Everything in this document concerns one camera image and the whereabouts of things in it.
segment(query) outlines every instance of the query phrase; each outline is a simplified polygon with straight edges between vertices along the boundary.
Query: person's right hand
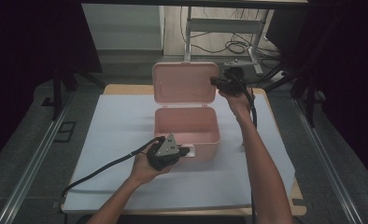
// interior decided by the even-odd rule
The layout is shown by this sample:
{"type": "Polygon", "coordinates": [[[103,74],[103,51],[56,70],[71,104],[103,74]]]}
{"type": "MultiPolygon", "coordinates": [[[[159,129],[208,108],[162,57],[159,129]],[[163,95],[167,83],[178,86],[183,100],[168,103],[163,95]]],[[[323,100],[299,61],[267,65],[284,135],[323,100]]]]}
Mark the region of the person's right hand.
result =
{"type": "Polygon", "coordinates": [[[152,144],[149,144],[143,153],[139,153],[134,157],[134,165],[132,168],[132,172],[129,175],[129,178],[133,179],[140,185],[146,184],[149,181],[153,180],[158,175],[163,175],[169,173],[172,166],[165,167],[161,171],[155,170],[153,167],[149,165],[149,160],[147,159],[147,152],[152,147],[152,144]]]}
{"type": "MultiPolygon", "coordinates": [[[[219,91],[219,94],[227,99],[228,105],[230,106],[238,121],[250,118],[250,104],[248,102],[248,98],[244,93],[239,96],[232,96],[226,94],[223,91],[219,91]]],[[[251,88],[248,88],[248,94],[254,99],[251,88]]]]}

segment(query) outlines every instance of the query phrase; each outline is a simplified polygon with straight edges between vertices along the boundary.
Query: box lid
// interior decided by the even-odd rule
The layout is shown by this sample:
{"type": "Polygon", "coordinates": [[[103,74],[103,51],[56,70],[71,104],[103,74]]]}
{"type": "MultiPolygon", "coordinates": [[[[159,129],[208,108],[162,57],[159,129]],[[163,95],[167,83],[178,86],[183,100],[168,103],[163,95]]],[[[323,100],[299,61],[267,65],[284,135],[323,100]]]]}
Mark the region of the box lid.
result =
{"type": "Polygon", "coordinates": [[[152,68],[155,102],[209,104],[216,97],[210,78],[218,75],[215,63],[156,63],[152,68]]]}

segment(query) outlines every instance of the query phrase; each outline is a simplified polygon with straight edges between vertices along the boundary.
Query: white surface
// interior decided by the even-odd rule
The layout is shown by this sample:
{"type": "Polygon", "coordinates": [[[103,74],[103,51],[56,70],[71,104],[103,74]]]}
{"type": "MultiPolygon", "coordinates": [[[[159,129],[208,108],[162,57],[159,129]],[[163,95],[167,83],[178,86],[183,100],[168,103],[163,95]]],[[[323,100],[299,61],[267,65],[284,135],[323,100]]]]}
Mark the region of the white surface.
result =
{"type": "MultiPolygon", "coordinates": [[[[169,174],[158,176],[140,187],[127,203],[126,210],[202,209],[251,204],[247,164],[238,124],[221,96],[217,95],[210,106],[216,110],[221,136],[215,158],[204,163],[176,164],[169,174]]],[[[255,106],[258,130],[289,195],[294,168],[262,95],[257,95],[255,106]]],[[[102,95],[78,159],[73,182],[152,139],[154,111],[159,107],[153,95],[102,95]]],[[[128,176],[132,163],[133,158],[71,189],[64,211],[97,210],[128,176]]]]}
{"type": "Polygon", "coordinates": [[[163,48],[163,7],[82,4],[96,49],[163,48]]]}

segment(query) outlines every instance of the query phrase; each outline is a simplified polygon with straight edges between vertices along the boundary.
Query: metal frame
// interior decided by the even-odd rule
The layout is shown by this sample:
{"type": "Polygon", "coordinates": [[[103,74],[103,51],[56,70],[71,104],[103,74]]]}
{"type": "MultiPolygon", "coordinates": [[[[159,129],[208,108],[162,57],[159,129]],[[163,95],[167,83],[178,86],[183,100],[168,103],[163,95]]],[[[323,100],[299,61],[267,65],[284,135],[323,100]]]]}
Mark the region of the metal frame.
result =
{"type": "Polygon", "coordinates": [[[186,45],[184,49],[184,61],[191,60],[191,32],[214,32],[214,33],[239,33],[239,34],[253,34],[255,35],[251,47],[248,49],[250,62],[234,61],[232,63],[225,63],[226,66],[247,66],[253,65],[257,76],[262,76],[263,71],[260,66],[257,47],[260,44],[263,28],[266,24],[269,9],[262,13],[259,21],[243,21],[243,20],[225,20],[225,19],[204,19],[192,18],[191,7],[188,7],[187,26],[186,26],[186,45]]]}

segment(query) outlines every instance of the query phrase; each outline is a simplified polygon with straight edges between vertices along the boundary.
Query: forearm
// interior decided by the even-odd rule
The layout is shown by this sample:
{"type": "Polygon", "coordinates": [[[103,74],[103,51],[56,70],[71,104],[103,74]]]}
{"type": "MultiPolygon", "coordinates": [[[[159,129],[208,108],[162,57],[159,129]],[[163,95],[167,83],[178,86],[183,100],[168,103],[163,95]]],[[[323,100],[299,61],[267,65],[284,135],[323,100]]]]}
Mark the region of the forearm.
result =
{"type": "Polygon", "coordinates": [[[91,217],[88,224],[116,224],[123,208],[140,183],[128,178],[119,189],[91,217]]]}
{"type": "Polygon", "coordinates": [[[254,203],[260,223],[292,223],[280,174],[249,115],[238,119],[248,162],[254,203]]]}

